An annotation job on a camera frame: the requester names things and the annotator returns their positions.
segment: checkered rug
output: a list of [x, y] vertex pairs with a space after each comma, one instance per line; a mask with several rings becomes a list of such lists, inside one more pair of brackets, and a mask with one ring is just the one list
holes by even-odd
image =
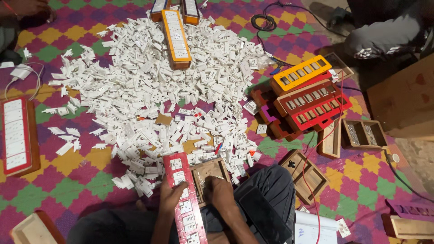
[[[250, 23], [250, 17], [262, 12], [271, 0], [209, 0], [208, 8], [202, 10], [205, 17], [212, 15], [217, 25], [231, 29], [239, 36], [244, 36], [255, 43], [256, 29]], [[299, 0], [292, 2], [301, 5]], [[47, 85], [51, 73], [59, 73], [62, 66], [60, 54], [72, 49], [73, 57], [82, 52], [80, 45], [92, 47], [97, 60], [102, 66], [108, 66], [111, 58], [108, 48], [101, 42], [108, 36], [100, 38], [97, 32], [114, 23], [122, 23], [126, 18], [145, 17], [146, 10], [152, 4], [148, 0], [51, 0], [50, 6], [57, 11], [58, 19], [37, 28], [24, 30], [18, 39], [18, 52], [27, 47], [33, 53], [30, 62], [45, 64], [43, 85], [34, 100], [40, 157], [40, 170], [21, 178], [6, 178], [0, 173], [0, 243], [13, 243], [8, 232], [33, 211], [40, 209], [47, 212], [64, 237], [76, 220], [89, 212], [101, 208], [114, 207], [134, 202], [138, 199], [134, 190], [118, 189], [111, 179], [125, 173], [126, 166], [119, 159], [110, 159], [111, 149], [91, 149], [99, 139], [89, 132], [98, 128], [92, 121], [93, 114], [86, 114], [86, 108], [79, 108], [75, 114], [64, 117], [41, 113], [46, 108], [66, 106], [67, 97], [60, 96], [60, 88]], [[278, 28], [271, 33], [261, 33], [268, 52], [288, 63], [298, 64], [318, 54], [327, 53], [324, 47], [330, 43], [325, 35], [316, 31], [318, 23], [307, 12], [298, 9], [271, 8]], [[253, 83], [268, 82], [273, 67], [254, 73]], [[1, 98], [3, 90], [10, 80], [9, 69], [0, 70]], [[14, 83], [7, 93], [9, 98], [32, 94], [35, 78], [29, 76], [25, 81]], [[345, 80], [346, 86], [355, 87], [354, 81]], [[353, 106], [344, 113], [344, 118], [368, 119], [369, 114], [363, 96], [353, 90], [346, 90], [346, 95]], [[70, 91], [69, 96], [79, 98], [77, 91]], [[180, 107], [191, 109], [191, 104]], [[198, 106], [208, 111], [212, 105], [202, 101]], [[311, 150], [317, 143], [317, 133], [301, 135], [293, 142], [272, 140], [268, 136], [255, 133], [258, 121], [246, 111], [248, 118], [247, 137], [255, 141], [263, 154], [261, 160], [247, 172], [253, 174], [262, 165], [277, 164], [290, 150]], [[52, 135], [48, 127], [56, 126], [77, 128], [80, 133], [82, 149], [70, 150], [58, 156], [56, 150], [64, 141]], [[410, 170], [408, 163], [399, 152], [394, 140], [388, 138], [390, 149], [401, 157], [398, 174], [420, 192], [425, 192], [420, 182]], [[193, 148], [192, 141], [184, 145], [187, 152]], [[415, 200], [412, 194], [390, 171], [384, 155], [379, 152], [358, 152], [342, 150], [341, 158], [330, 160], [312, 153], [312, 162], [331, 180], [330, 185], [322, 192], [319, 199], [320, 215], [329, 218], [344, 218], [352, 235], [345, 239], [338, 237], [339, 243], [356, 241], [363, 244], [397, 244], [400, 240], [387, 237], [380, 214], [388, 213], [385, 199]], [[157, 206], [158, 191], [150, 198], [143, 199], [150, 207]], [[315, 212], [313, 206], [307, 206]], [[416, 243], [414, 240], [405, 243]]]

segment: person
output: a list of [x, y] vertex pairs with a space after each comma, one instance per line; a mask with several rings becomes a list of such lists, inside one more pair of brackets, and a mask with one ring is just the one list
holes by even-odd
[[344, 42], [356, 59], [434, 51], [434, 0], [347, 0], [355, 29]]
[[13, 49], [20, 30], [25, 26], [20, 24], [27, 16], [34, 17], [27, 19], [28, 22], [39, 18], [52, 22], [56, 17], [48, 6], [48, 0], [0, 0], [0, 63], [21, 63], [22, 58]]
[[[239, 187], [216, 177], [210, 179], [207, 206], [201, 208], [202, 221], [207, 231], [208, 243], [239, 244], [265, 243], [253, 225], [246, 223], [237, 199], [251, 187], [257, 187], [265, 199], [293, 232], [295, 216], [295, 188], [289, 172], [273, 165], [260, 169]], [[77, 221], [68, 234], [68, 244], [111, 243], [179, 243], [174, 209], [183, 190], [184, 182], [170, 188], [163, 178], [158, 213], [152, 211], [103, 209]]]

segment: black phone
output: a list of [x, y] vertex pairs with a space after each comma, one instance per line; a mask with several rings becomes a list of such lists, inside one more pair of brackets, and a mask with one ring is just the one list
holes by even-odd
[[239, 199], [241, 208], [268, 244], [291, 244], [293, 233], [256, 187]]

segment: concrete floor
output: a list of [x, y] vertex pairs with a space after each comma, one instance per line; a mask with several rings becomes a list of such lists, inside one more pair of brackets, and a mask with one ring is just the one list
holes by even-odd
[[[336, 7], [346, 8], [346, 0], [301, 0], [302, 3], [311, 10], [325, 25], [331, 13]], [[315, 26], [318, 31], [322, 31], [332, 44], [330, 51], [335, 52], [351, 69], [355, 72], [352, 76], [360, 86], [361, 90], [381, 82], [398, 71], [398, 64], [410, 57], [401, 57], [383, 62], [381, 60], [356, 60], [343, 52], [344, 37], [333, 34], [325, 30], [320, 25]], [[335, 31], [348, 35], [354, 27], [344, 24], [334, 29]], [[413, 139], [397, 138], [396, 144], [402, 154], [407, 159], [413, 171], [420, 178], [423, 186], [432, 196], [434, 196], [434, 142]]]

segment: person's hand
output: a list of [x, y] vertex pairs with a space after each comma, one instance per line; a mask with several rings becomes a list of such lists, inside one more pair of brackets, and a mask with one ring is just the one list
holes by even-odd
[[161, 182], [161, 194], [160, 194], [160, 214], [170, 214], [174, 216], [174, 210], [181, 198], [182, 192], [188, 187], [188, 182], [182, 182], [181, 184], [171, 188], [167, 182], [166, 176], [163, 177]]
[[235, 204], [231, 183], [217, 177], [207, 177], [205, 180], [209, 181], [208, 185], [210, 186], [207, 196], [208, 201], [222, 216], [231, 215], [233, 211], [239, 211]]
[[31, 16], [51, 9], [48, 0], [4, 0], [17, 15]]

